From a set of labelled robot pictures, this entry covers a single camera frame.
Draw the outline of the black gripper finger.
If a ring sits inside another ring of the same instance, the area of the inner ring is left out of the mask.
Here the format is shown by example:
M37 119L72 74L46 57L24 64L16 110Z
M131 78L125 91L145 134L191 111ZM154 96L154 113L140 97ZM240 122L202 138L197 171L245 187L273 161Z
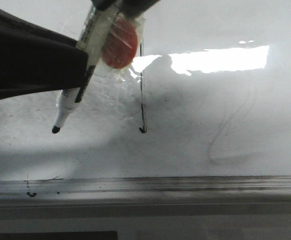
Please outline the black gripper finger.
M76 43L0 9L0 100L82 87L88 55Z
M159 0L92 0L92 4L100 11L115 6L119 13L129 18L137 18Z

